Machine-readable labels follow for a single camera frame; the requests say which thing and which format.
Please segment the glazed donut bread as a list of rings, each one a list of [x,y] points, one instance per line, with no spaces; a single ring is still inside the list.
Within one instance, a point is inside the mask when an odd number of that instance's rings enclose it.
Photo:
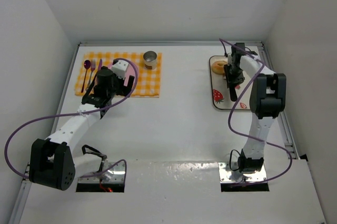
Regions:
[[[227,65],[227,61],[215,61],[211,65],[211,70],[218,75],[225,74],[225,66]]]

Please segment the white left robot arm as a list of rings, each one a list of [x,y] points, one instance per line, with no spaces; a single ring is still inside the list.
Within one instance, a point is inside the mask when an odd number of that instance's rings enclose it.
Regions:
[[[67,190],[77,178],[99,177],[112,169],[106,167],[107,156],[88,145],[82,146],[82,156],[73,157],[81,138],[113,107],[114,96],[128,98],[137,85],[137,75],[125,77],[123,69],[102,67],[82,97],[78,112],[45,140],[37,139],[31,147],[29,181],[58,190]]]

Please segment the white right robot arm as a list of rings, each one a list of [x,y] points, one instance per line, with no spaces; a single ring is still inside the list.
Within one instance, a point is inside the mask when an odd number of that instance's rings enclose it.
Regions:
[[[246,144],[238,157],[237,171],[260,171],[264,163],[264,147],[269,129],[285,108],[286,76],[275,73],[258,56],[252,54],[232,53],[224,66],[224,72],[230,100],[235,105],[239,102],[235,88],[244,82],[243,73],[251,78],[244,91],[252,86],[249,100],[252,123]]]

